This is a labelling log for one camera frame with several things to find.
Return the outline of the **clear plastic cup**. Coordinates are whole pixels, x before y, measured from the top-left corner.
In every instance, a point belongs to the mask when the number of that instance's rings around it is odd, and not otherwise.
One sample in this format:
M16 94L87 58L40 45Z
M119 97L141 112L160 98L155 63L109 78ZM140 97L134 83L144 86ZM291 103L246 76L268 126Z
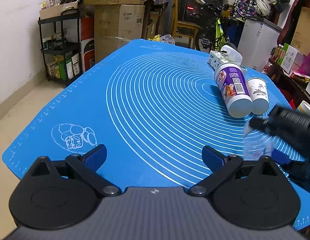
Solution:
M244 160L258 160L261 156L271 157L277 138L249 127L248 122L243 128L243 158Z

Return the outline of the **blue yellow paper cup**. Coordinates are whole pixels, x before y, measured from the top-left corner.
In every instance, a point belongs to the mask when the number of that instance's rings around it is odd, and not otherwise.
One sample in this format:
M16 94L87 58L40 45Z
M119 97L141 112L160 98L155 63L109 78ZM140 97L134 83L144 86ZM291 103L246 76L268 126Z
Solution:
M310 116L310 104L305 100L299 104L296 110Z

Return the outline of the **white printed paper cup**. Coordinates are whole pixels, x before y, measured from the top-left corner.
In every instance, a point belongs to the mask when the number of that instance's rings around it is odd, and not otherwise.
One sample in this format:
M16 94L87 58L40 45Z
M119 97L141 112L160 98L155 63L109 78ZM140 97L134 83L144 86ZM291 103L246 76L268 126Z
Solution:
M252 100L252 113L263 115L269 108L268 91L265 81L259 77L252 77L246 81Z

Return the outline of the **purple white tall cup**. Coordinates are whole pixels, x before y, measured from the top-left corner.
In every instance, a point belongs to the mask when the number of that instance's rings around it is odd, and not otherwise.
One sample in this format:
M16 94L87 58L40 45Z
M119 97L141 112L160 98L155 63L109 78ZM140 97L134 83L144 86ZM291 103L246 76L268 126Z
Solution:
M233 62L221 64L215 70L214 79L230 116L244 118L251 113L252 99L238 64Z

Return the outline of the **dark wooden side table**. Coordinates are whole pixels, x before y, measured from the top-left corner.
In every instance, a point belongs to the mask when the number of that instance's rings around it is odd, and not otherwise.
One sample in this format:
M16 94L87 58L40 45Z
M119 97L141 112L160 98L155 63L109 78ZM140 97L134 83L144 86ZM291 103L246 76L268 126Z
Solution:
M275 86L282 92L291 107L297 109L303 100L310 104L310 94L306 92L305 87L300 82L287 76L282 68L271 58L268 61L272 64L272 69L267 76L271 78Z

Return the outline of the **white green product box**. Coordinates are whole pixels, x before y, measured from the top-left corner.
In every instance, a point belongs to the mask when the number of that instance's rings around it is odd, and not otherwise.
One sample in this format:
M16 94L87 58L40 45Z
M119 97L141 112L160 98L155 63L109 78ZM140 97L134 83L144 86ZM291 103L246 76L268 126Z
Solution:
M293 63L295 62L296 56L298 55L298 50L289 44L285 43L280 56L277 60L277 64L287 73L291 71Z

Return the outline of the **white tissue pack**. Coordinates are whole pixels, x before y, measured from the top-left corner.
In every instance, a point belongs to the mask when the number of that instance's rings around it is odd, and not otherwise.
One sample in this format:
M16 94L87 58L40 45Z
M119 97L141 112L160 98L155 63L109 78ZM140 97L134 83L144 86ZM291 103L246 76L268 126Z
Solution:
M242 66L242 60L242 55L236 49L231 46L224 45L222 46L221 51L210 51L208 64L212 67L213 71L215 71L222 63L232 62L238 64L244 76L246 76L248 70Z

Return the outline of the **white chest freezer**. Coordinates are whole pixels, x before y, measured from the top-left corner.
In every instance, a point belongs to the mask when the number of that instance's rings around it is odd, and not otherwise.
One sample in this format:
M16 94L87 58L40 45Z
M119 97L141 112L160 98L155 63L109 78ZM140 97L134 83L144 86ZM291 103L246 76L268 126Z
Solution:
M266 19L261 21L246 19L237 47L242 55L242 65L262 72L272 49L277 46L281 31L279 26Z

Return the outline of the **tall right cardboard box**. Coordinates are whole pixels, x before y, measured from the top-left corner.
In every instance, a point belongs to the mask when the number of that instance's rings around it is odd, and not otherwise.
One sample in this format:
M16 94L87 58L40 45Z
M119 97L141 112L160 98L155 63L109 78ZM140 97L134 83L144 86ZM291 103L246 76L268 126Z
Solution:
M302 7L295 33L290 44L303 55L310 52L310 8Z

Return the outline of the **blue silicone baking mat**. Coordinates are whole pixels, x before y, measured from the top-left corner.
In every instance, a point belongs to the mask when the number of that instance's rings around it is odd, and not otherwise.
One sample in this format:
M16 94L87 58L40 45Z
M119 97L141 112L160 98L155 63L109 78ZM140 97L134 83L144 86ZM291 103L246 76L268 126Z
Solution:
M267 76L269 109L229 115L208 55L134 40L50 101L4 152L20 179L9 200L9 239L303 239L310 193L272 157L243 158L243 128L276 106L290 109ZM97 196L72 179L65 158L99 144L97 174L121 189ZM208 196L188 194L212 174L202 149L235 154L243 166Z

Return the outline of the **black green bicycle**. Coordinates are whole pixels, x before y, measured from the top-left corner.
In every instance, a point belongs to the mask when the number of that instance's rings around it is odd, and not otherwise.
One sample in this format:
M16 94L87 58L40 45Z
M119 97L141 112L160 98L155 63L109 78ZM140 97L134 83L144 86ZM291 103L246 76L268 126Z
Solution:
M233 9L233 5L226 3L217 6L204 0L195 1L199 4L197 15L200 20L200 28L195 35L196 50L209 53L211 50L220 51L224 45L237 50L227 31L231 26L238 26L239 22L233 17L222 15L222 12Z

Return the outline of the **wooden chair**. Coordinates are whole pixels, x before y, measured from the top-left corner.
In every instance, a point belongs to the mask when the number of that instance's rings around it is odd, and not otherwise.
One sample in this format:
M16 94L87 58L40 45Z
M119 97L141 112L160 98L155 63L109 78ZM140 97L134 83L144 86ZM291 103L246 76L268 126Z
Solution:
M188 29L189 33L181 33L180 28ZM178 20L178 0L172 0L172 37L187 37L189 39L188 48L195 49L195 38L200 29L200 26L185 21Z

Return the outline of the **black metal shelf rack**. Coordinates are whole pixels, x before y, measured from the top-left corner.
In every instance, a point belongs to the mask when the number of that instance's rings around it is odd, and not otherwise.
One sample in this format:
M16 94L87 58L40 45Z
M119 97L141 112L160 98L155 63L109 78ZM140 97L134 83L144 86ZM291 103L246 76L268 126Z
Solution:
M66 21L76 21L76 41L66 38L64 25ZM44 38L42 26L53 25L53 34ZM41 53L45 67L46 78L64 86L69 86L83 74L81 69L81 43L80 43L80 11L69 8L59 16L38 19Z

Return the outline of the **yellow jug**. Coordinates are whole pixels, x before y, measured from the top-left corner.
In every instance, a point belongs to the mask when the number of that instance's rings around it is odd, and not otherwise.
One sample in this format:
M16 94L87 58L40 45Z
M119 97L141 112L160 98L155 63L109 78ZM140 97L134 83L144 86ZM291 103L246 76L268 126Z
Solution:
M148 40L160 42L161 41L160 37L161 37L161 35L156 35L154 38L149 38Z

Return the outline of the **lower large cardboard box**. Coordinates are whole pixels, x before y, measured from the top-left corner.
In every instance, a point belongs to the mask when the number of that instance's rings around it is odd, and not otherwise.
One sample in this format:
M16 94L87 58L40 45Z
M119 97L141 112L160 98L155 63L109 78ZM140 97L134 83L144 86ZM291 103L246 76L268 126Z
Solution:
M145 7L143 5L96 5L94 7L95 62L140 39Z

